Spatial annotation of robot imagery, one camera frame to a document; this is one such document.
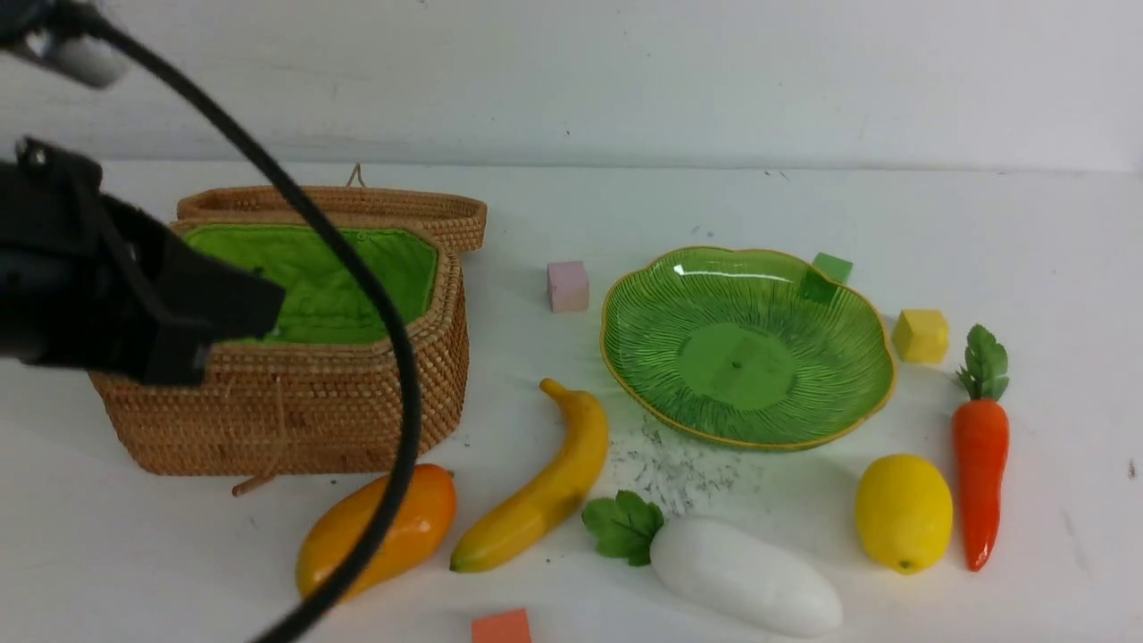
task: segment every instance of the toy block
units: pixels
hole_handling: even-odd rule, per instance
[[[844,258],[817,252],[817,256],[814,257],[814,267],[821,270],[821,273],[817,270],[807,270],[798,294],[802,298],[830,305],[833,302],[833,296],[838,292],[838,283],[845,283],[849,279],[849,272],[854,264]]]
[[[853,272],[854,264],[844,258],[838,258],[825,252],[817,252],[814,257],[814,267],[825,272],[825,275],[834,281],[845,284],[849,281],[849,273]]]
[[[528,612],[514,610],[472,621],[472,643],[531,643]]]
[[[588,310],[588,270],[582,260],[547,264],[547,298],[552,312]]]
[[[940,310],[902,310],[893,346],[903,362],[941,364],[949,352],[949,323]]]

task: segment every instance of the white wall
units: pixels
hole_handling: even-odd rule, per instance
[[[1138,0],[120,0],[295,160],[1143,166]],[[227,147],[142,72],[0,62],[0,140]]]

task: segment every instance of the carrot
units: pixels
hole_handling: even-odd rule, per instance
[[[1008,352],[980,324],[968,332],[965,367],[957,379],[969,401],[952,416],[965,560],[977,572],[989,562],[1000,531],[1000,496],[1008,464]]]

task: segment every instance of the green fabric lining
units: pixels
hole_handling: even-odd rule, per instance
[[[342,230],[381,278],[409,324],[429,310],[437,279],[437,248],[405,230]],[[297,225],[205,225],[187,244],[286,288],[278,328],[243,344],[376,343],[389,337],[373,304],[317,232]]]

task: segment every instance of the artificial vegetable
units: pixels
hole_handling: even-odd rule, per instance
[[[952,416],[960,514],[968,569],[980,571],[1000,530],[1000,496],[1008,464],[1008,415],[1000,397],[1008,388],[1008,352],[980,324],[968,332],[965,365],[957,379],[969,401]]]
[[[302,544],[295,569],[297,590],[303,597],[317,589],[357,545],[387,485],[389,476],[373,481],[335,505],[313,525]],[[381,549],[342,601],[426,561],[445,540],[455,516],[453,475],[435,465],[417,465]]]
[[[586,392],[539,383],[563,416],[567,434],[555,458],[530,483],[480,519],[453,550],[454,572],[483,572],[515,558],[573,515],[607,461],[607,415]]]
[[[870,558],[903,576],[935,565],[952,540],[952,492],[932,463],[909,453],[862,474],[854,522]]]
[[[584,507],[596,550],[650,565],[677,595],[777,634],[815,638],[839,627],[841,600],[817,570],[736,527],[705,516],[665,520],[631,491]]]

